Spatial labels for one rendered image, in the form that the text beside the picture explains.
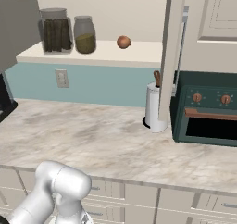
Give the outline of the grey range hood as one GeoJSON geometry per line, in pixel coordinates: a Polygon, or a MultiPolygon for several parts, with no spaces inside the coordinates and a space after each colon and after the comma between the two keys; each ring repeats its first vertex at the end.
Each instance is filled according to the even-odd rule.
{"type": "Polygon", "coordinates": [[[0,0],[0,73],[43,39],[38,0],[0,0]]]}

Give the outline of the white wall outlet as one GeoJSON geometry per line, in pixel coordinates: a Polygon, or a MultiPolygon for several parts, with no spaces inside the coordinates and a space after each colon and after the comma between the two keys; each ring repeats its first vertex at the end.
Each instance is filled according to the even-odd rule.
{"type": "Polygon", "coordinates": [[[56,83],[58,88],[68,88],[69,87],[69,79],[68,73],[65,69],[56,69],[56,83]]]}

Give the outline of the black stove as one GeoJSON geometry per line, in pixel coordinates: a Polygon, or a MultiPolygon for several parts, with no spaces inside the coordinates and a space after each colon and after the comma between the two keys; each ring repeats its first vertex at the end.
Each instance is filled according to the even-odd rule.
{"type": "Polygon", "coordinates": [[[0,74],[0,123],[18,106],[11,93],[6,74],[0,74]]]}

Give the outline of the open cream cabinet door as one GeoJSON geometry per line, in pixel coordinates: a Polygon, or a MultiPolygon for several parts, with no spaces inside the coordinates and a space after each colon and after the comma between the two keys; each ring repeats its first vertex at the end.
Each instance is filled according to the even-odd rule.
{"type": "Polygon", "coordinates": [[[163,29],[159,119],[168,119],[174,71],[178,63],[185,0],[167,0],[163,29]]]}

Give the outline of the dark green toaster oven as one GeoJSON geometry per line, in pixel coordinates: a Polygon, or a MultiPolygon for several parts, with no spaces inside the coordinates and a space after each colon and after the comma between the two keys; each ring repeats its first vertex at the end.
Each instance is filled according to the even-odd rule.
{"type": "Polygon", "coordinates": [[[181,71],[175,97],[171,97],[170,117],[175,142],[217,144],[237,147],[237,121],[189,118],[185,108],[199,112],[224,111],[237,114],[237,73],[181,71]],[[193,101],[199,93],[202,100],[193,101]],[[220,102],[223,94],[231,97],[227,105],[220,102]]]}

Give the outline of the glass jar with yellow-green contents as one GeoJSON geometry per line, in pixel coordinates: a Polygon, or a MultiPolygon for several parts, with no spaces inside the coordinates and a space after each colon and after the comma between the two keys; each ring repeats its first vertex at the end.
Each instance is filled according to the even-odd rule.
{"type": "Polygon", "coordinates": [[[95,28],[91,16],[76,16],[74,18],[74,39],[79,53],[90,54],[95,50],[95,28]]]}

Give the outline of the closed cream cabinet door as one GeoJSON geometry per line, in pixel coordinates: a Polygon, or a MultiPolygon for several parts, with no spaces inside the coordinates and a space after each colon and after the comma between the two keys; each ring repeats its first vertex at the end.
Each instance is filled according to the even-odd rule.
{"type": "Polygon", "coordinates": [[[185,0],[181,70],[237,73],[237,0],[185,0]]]}

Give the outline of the white paper towel holder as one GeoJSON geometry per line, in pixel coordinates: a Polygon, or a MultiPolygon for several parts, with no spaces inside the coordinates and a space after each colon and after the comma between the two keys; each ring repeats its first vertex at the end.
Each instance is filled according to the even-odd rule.
{"type": "Polygon", "coordinates": [[[154,71],[155,81],[147,85],[146,107],[143,124],[152,133],[164,131],[168,127],[168,119],[160,120],[159,116],[159,93],[160,93],[160,72],[154,71]]]}

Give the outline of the brown onion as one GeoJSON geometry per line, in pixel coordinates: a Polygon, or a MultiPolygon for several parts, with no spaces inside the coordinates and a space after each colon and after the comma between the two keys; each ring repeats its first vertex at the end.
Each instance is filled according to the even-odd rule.
{"type": "Polygon", "coordinates": [[[127,36],[119,36],[117,39],[117,45],[120,49],[126,49],[131,46],[131,39],[127,36]]]}

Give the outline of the cream drawer front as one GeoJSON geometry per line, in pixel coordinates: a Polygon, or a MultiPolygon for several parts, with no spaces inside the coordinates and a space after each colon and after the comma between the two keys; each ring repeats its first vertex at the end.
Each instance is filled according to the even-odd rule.
{"type": "Polygon", "coordinates": [[[22,181],[16,170],[0,168],[0,187],[23,190],[22,181]]]}
{"type": "Polygon", "coordinates": [[[93,216],[93,220],[103,220],[115,223],[125,222],[125,208],[114,205],[97,204],[95,202],[83,201],[82,205],[86,212],[103,213],[103,216],[93,216]]]}
{"type": "Polygon", "coordinates": [[[92,180],[92,187],[100,187],[101,190],[95,191],[91,189],[90,195],[116,199],[125,198],[125,185],[123,183],[107,180],[92,180]]]}
{"type": "Polygon", "coordinates": [[[219,195],[213,206],[213,211],[237,215],[236,208],[224,207],[222,203],[237,205],[237,197],[219,195]]]}

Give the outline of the glass jar with dark sticks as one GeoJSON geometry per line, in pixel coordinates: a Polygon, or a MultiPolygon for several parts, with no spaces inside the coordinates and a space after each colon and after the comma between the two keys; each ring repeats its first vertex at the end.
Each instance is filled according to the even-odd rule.
{"type": "Polygon", "coordinates": [[[70,18],[65,8],[40,10],[44,28],[44,52],[46,54],[69,54],[73,48],[70,18]]]}

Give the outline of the open cream wall cabinet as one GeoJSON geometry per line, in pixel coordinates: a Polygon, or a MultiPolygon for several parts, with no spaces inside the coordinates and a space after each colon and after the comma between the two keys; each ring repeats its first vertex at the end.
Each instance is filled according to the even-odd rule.
{"type": "Polygon", "coordinates": [[[89,55],[75,51],[68,55],[46,55],[39,44],[17,55],[19,62],[86,66],[158,68],[167,0],[38,0],[41,8],[61,6],[70,18],[93,18],[97,48],[89,55]],[[131,39],[120,49],[119,36],[131,39]]]}

